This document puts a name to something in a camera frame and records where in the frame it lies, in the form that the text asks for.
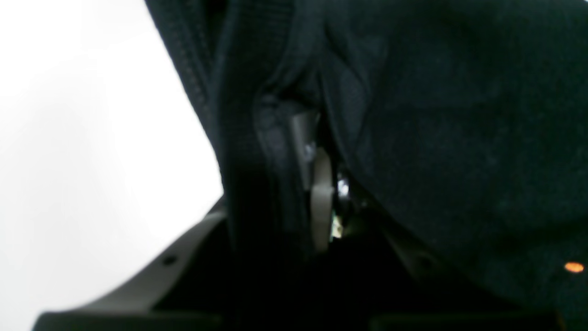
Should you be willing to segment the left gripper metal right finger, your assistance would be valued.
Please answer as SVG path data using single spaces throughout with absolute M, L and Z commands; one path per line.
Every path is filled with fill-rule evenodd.
M 317 252 L 328 249 L 331 237 L 333 175 L 329 155 L 317 149 L 311 185 L 311 236 Z

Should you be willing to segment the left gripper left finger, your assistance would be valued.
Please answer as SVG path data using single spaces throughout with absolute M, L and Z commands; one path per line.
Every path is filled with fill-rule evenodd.
M 271 94 L 263 94 L 258 107 L 257 132 L 271 185 L 309 193 L 317 156 L 317 109 Z

